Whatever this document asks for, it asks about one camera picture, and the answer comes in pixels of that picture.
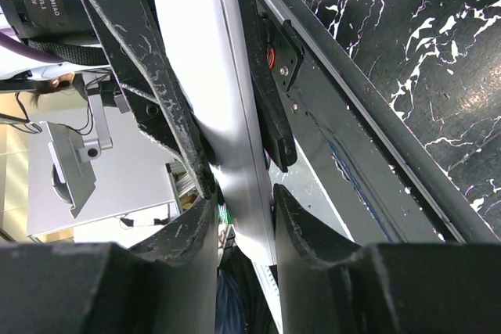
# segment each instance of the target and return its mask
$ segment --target bolt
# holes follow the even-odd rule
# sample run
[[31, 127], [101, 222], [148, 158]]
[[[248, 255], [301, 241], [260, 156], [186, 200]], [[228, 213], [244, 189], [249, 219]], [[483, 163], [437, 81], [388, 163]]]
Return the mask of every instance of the bolt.
[[282, 76], [288, 76], [289, 75], [289, 68], [287, 68], [287, 66], [283, 66], [282, 68], [280, 68], [280, 74]]

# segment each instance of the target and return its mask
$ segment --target blue fabric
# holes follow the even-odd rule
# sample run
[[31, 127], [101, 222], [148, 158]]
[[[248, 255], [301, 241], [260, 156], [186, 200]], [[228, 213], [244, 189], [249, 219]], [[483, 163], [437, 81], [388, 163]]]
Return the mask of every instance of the blue fabric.
[[216, 294], [214, 334], [245, 334], [245, 314], [235, 279], [221, 271]]

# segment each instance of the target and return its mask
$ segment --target black marble surface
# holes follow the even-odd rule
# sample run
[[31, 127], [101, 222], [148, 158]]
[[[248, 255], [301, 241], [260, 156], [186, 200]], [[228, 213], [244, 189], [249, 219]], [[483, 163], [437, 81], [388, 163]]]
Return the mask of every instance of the black marble surface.
[[501, 235], [501, 0], [303, 0]]

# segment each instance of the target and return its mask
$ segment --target black cylindrical motor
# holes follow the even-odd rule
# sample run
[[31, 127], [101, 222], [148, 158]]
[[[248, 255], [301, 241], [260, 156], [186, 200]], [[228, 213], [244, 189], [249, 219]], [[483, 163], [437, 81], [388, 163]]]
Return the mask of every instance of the black cylindrical motor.
[[92, 26], [80, 0], [0, 0], [5, 18], [21, 39], [92, 41]]

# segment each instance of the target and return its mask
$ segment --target person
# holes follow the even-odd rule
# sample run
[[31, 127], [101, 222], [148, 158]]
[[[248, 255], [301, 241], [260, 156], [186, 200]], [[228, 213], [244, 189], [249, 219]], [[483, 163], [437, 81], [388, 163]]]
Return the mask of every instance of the person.
[[[36, 87], [31, 93], [30, 102], [33, 106], [38, 107], [42, 95], [57, 93], [72, 88], [74, 88], [83, 99], [87, 100], [84, 78], [81, 74], [70, 73], [50, 80], [36, 81]], [[99, 90], [104, 106], [117, 107], [115, 103], [115, 94], [118, 93], [120, 89], [113, 75], [110, 76], [109, 80], [99, 82]]]

